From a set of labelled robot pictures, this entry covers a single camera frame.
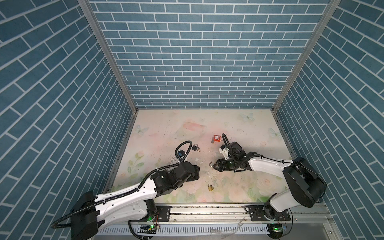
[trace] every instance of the brick wall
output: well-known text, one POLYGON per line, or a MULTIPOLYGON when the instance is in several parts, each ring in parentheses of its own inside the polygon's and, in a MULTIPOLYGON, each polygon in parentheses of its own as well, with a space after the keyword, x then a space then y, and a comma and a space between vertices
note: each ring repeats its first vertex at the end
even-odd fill
POLYGON ((345 239, 384 239, 383 12, 381 0, 342 0, 278 110, 345 239))
POLYGON ((131 110, 76 0, 0 1, 0 239, 100 193, 131 110))
POLYGON ((271 108, 328 0, 91 3, 139 108, 271 108))

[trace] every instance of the robotic arm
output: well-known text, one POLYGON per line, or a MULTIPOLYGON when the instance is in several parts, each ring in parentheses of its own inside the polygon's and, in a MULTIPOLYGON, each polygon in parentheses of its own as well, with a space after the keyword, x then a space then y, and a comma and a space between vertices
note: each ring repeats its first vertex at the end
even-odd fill
POLYGON ((158 213, 154 198, 171 193, 183 186, 184 182, 199 179, 200 168, 190 162, 184 162, 191 148, 191 141, 180 144, 175 150, 178 163, 149 172, 139 184, 96 196, 92 191, 84 193, 71 212, 54 221, 51 228, 71 227, 72 240, 86 240, 94 236, 99 229, 115 223, 128 221, 131 228, 132 220, 151 221, 158 213), (188 151, 179 151, 186 143, 189 143, 188 151), (70 223, 59 224, 68 218, 71 219, 70 223))
POLYGON ((298 157, 285 161, 267 158, 257 152, 246 154, 237 142, 229 143, 225 134, 223 140, 224 144, 219 152, 223 154, 224 159, 217 160, 214 169, 220 172, 261 171, 286 180, 289 189, 272 195, 264 204, 263 210, 267 219, 275 220, 280 213, 299 204, 313 207, 324 195, 327 185, 306 159, 298 157))

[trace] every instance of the blue brick wall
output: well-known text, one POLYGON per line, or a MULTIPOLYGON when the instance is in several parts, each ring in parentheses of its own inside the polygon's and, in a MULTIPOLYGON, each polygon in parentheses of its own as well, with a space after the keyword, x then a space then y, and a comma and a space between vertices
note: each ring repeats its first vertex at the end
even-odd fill
POLYGON ((91 1, 139 108, 271 108, 327 3, 91 1))
POLYGON ((278 110, 342 236, 382 240, 384 1, 342 0, 278 110))
POLYGON ((100 193, 131 110, 76 0, 0 1, 0 239, 100 193))

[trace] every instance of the padlock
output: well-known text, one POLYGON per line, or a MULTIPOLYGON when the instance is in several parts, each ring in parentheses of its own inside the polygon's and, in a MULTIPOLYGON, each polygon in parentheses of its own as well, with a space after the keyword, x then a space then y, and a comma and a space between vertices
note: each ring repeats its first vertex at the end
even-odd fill
POLYGON ((197 143, 195 145, 192 146, 192 150, 193 151, 198 151, 199 150, 199 146, 197 145, 197 143))

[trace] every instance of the floral mat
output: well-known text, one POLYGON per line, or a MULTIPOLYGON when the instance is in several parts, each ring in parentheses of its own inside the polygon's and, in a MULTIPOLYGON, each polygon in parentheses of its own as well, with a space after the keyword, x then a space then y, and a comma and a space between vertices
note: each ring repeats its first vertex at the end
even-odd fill
POLYGON ((270 110, 188 109, 140 110, 113 184, 113 191, 139 183, 151 170, 177 162, 175 148, 185 140, 198 144, 187 161, 200 167, 200 179, 186 182, 157 203, 265 202, 272 194, 284 191, 284 179, 264 172, 218 172, 209 166, 223 158, 222 142, 212 137, 225 133, 245 152, 291 159, 270 110), (214 187, 208 190, 208 184, 214 187))

